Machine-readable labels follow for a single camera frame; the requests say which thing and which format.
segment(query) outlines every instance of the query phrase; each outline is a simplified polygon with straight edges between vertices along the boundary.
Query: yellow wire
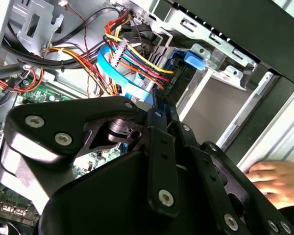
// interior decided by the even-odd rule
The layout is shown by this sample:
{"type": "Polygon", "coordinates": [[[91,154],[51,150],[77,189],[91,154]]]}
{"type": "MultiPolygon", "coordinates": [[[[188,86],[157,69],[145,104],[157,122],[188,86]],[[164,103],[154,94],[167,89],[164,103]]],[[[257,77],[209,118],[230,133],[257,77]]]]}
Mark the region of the yellow wire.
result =
{"type": "Polygon", "coordinates": [[[115,89],[115,91],[116,91],[116,94],[118,94],[119,92],[118,92],[117,84],[114,83],[114,84],[113,84],[113,87],[114,87],[114,89],[115,89]]]}
{"type": "Polygon", "coordinates": [[[129,16],[127,17],[126,21],[125,21],[123,24],[121,24],[119,27],[117,27],[114,36],[116,36],[116,37],[118,38],[118,37],[119,37],[120,30],[121,30],[121,28],[122,28],[122,25],[127,24],[130,20],[131,20],[131,15],[129,15],[129,16]]]}
{"type": "Polygon", "coordinates": [[[89,73],[89,75],[92,77],[92,79],[99,85],[99,87],[103,90],[104,93],[107,93],[107,89],[105,89],[101,82],[99,81],[99,79],[94,75],[94,73],[87,67],[86,64],[84,64],[84,62],[82,62],[77,56],[75,56],[73,53],[71,53],[69,50],[67,49],[63,49],[61,47],[52,47],[50,48],[51,50],[63,50],[64,52],[66,52],[67,54],[69,54],[70,56],[72,56],[73,58],[75,58],[83,67],[84,69],[89,73]]]}
{"type": "MultiPolygon", "coordinates": [[[[117,38],[111,34],[105,33],[105,35],[108,38],[111,38],[117,42],[121,42],[122,39],[121,38],[117,38]]],[[[142,61],[144,61],[146,64],[148,64],[149,66],[155,68],[157,71],[159,72],[164,72],[164,73],[168,73],[168,74],[172,74],[173,71],[168,71],[168,70],[164,70],[162,68],[159,68],[158,66],[156,66],[155,64],[153,64],[152,62],[150,62],[149,60],[145,59],[134,47],[132,47],[131,45],[127,46],[136,56],[138,56],[142,61]]]]}

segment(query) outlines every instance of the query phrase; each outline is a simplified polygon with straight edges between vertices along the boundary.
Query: wire bundle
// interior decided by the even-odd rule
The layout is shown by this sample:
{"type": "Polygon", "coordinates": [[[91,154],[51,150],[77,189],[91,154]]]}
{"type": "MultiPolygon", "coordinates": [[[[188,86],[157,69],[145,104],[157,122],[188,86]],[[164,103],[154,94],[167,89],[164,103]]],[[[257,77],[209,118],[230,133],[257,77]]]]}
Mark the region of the wire bundle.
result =
{"type": "MultiPolygon", "coordinates": [[[[118,43],[122,41],[122,39],[119,38],[119,28],[117,27],[117,29],[115,30],[114,36],[112,35],[112,28],[114,24],[117,24],[123,19],[126,19],[124,22],[124,24],[126,24],[131,20],[131,15],[128,12],[125,12],[120,18],[116,19],[115,21],[109,21],[108,24],[104,27],[105,36],[103,37],[103,39],[110,48],[110,55],[113,54],[118,43]]],[[[173,74],[173,71],[159,68],[158,66],[144,58],[131,45],[128,45],[127,48],[128,50],[126,54],[123,55],[123,59],[120,61],[120,64],[127,67],[131,71],[149,79],[163,90],[164,86],[162,85],[162,83],[169,82],[169,79],[166,77],[166,75],[173,74]]]]}
{"type": "MultiPolygon", "coordinates": [[[[22,89],[22,88],[14,87],[14,88],[12,89],[13,92],[21,92],[21,93],[23,93],[23,92],[31,92],[31,91],[37,89],[37,88],[42,84],[42,82],[43,82],[43,77],[44,77],[44,70],[41,69],[40,78],[39,78],[38,82],[37,82],[37,76],[36,76],[35,71],[34,71],[34,70],[31,70],[31,72],[32,72],[32,74],[33,74],[33,80],[32,80],[32,83],[29,84],[27,87],[25,87],[25,88],[23,88],[23,89],[22,89]]],[[[8,86],[9,86],[9,85],[8,85],[5,81],[3,81],[3,80],[0,79],[0,88],[1,88],[2,90],[5,90],[6,88],[8,88],[8,86]]]]}
{"type": "Polygon", "coordinates": [[[99,70],[96,68],[96,66],[91,64],[91,62],[89,60],[87,60],[86,58],[84,58],[81,55],[77,54],[76,52],[65,49],[63,47],[52,47],[52,48],[49,49],[49,51],[50,52],[62,51],[65,54],[70,55],[85,69],[85,71],[92,77],[92,79],[96,82],[96,84],[100,87],[100,89],[105,94],[115,95],[113,89],[108,86],[105,79],[100,74],[99,70]]]}
{"type": "MultiPolygon", "coordinates": [[[[58,40],[56,42],[53,42],[53,46],[48,49],[48,53],[52,52],[62,52],[72,57],[70,60],[62,60],[62,61],[55,61],[55,60],[49,60],[41,58],[38,55],[34,55],[32,53],[29,53],[22,44],[18,41],[15,33],[12,30],[12,27],[10,24],[8,24],[7,31],[5,33],[4,41],[2,43],[2,47],[17,56],[17,58],[21,61],[23,61],[26,64],[29,64],[33,67],[38,67],[42,69],[42,76],[44,73],[44,69],[48,70],[66,70],[66,69],[84,69],[89,77],[91,77],[95,83],[97,84],[98,88],[100,89],[99,96],[102,94],[107,95],[116,95],[120,92],[120,86],[121,84],[117,84],[112,79],[113,77],[109,77],[107,80],[105,79],[102,74],[100,74],[100,71],[98,67],[96,66],[96,63],[98,61],[98,54],[100,53],[100,49],[108,45],[109,46],[109,62],[111,55],[113,55],[114,51],[118,47],[119,43],[122,41],[121,37],[125,33],[121,31],[122,25],[125,25],[130,22],[131,15],[128,11],[120,12],[115,8],[107,7],[102,8],[99,11],[95,12],[93,15],[91,15],[88,19],[84,20],[82,16],[80,16],[76,11],[74,11],[70,6],[68,6],[67,10],[72,12],[73,14],[79,16],[83,23],[78,26],[76,29],[74,29],[70,34],[62,38],[61,40],[58,40]],[[90,50],[88,50],[87,43],[86,43],[86,33],[84,37],[85,47],[86,51],[84,51],[79,45],[73,44],[70,42],[67,42],[68,39],[75,36],[77,33],[79,33],[81,30],[85,29],[86,27],[93,22],[95,19],[97,19],[99,16],[101,16],[103,13],[111,12],[111,11],[117,11],[119,13],[119,17],[116,20],[109,21],[107,25],[104,27],[105,35],[103,37],[103,41],[92,47],[90,50]],[[69,44],[73,45],[70,47],[62,47],[63,44],[69,44]],[[75,50],[78,49],[81,51],[81,53],[77,53],[75,50]]],[[[141,44],[143,43],[142,37],[140,33],[138,32],[138,38],[140,39],[141,44]]],[[[143,57],[132,45],[131,40],[129,42],[129,45],[127,46],[127,50],[122,55],[122,59],[120,60],[120,64],[125,66],[126,68],[131,70],[131,74],[138,73],[144,78],[149,79],[154,84],[159,86],[160,89],[165,88],[165,84],[170,81],[171,74],[173,74],[172,71],[164,70],[155,64],[151,63],[148,59],[143,57]]],[[[14,92],[29,92],[36,89],[40,84],[42,83],[42,78],[37,81],[35,73],[33,73],[33,81],[32,83],[27,86],[26,88],[18,88],[14,87],[12,91],[14,92]]],[[[6,89],[8,87],[8,84],[0,80],[0,88],[6,89]]]]}

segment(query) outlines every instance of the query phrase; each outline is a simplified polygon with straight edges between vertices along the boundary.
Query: black plastic mount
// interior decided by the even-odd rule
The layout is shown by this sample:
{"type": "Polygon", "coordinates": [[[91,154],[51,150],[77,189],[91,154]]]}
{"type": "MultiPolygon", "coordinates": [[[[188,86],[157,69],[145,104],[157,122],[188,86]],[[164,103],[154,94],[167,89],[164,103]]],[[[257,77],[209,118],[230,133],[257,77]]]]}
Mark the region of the black plastic mount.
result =
{"type": "Polygon", "coordinates": [[[274,229],[287,235],[281,222],[294,234],[216,145],[200,146],[179,122],[175,106],[158,92],[153,95],[148,112],[120,96],[24,105],[10,112],[4,148],[41,168],[68,168],[81,154],[116,144],[113,137],[133,150],[58,190],[44,209],[39,235],[273,235],[274,229]],[[45,124],[31,127],[28,116],[45,124]],[[57,143],[59,132],[69,134],[72,143],[57,143]],[[46,160],[49,154],[55,161],[46,160]]]}

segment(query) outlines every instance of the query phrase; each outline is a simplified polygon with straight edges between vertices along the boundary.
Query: cable connector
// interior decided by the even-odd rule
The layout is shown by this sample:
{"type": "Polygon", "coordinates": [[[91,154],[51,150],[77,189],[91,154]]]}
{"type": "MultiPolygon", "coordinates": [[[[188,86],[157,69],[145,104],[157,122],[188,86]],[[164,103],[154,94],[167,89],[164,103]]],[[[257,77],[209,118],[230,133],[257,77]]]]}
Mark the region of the cable connector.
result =
{"type": "Polygon", "coordinates": [[[68,0],[60,0],[60,1],[58,2],[58,5],[60,5],[60,6],[62,6],[62,7],[66,6],[67,4],[68,4],[68,0]]]}
{"type": "Polygon", "coordinates": [[[117,50],[113,54],[113,58],[111,59],[111,65],[112,67],[116,68],[123,56],[123,53],[125,52],[127,45],[129,41],[125,38],[122,39],[122,41],[119,43],[119,46],[117,50]]]}

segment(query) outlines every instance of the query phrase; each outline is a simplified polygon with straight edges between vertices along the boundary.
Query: black panel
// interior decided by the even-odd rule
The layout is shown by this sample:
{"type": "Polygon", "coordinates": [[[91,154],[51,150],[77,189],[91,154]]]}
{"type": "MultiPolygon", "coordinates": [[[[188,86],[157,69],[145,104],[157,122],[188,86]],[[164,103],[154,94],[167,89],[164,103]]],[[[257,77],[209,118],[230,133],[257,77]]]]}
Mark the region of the black panel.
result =
{"type": "Polygon", "coordinates": [[[294,82],[294,18],[271,0],[176,0],[294,82]]]}
{"type": "Polygon", "coordinates": [[[170,9],[171,5],[169,3],[165,2],[164,0],[160,0],[154,11],[154,14],[159,17],[159,19],[164,21],[170,9]]]}
{"type": "Polygon", "coordinates": [[[250,115],[243,129],[227,149],[226,154],[235,164],[251,148],[293,92],[294,83],[284,77],[277,80],[273,88],[250,115]]]}

